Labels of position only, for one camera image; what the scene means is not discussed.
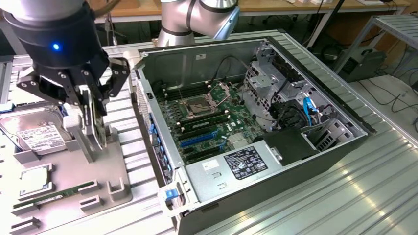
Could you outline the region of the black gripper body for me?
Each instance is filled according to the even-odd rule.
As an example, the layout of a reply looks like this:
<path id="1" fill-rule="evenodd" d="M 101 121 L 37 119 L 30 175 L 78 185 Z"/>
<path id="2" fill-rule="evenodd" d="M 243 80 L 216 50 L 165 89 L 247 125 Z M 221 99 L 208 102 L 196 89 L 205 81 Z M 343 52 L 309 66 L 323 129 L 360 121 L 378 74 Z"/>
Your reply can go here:
<path id="1" fill-rule="evenodd" d="M 33 75 L 100 78 L 109 64 L 86 2 L 2 2 L 4 17 L 33 62 Z"/>

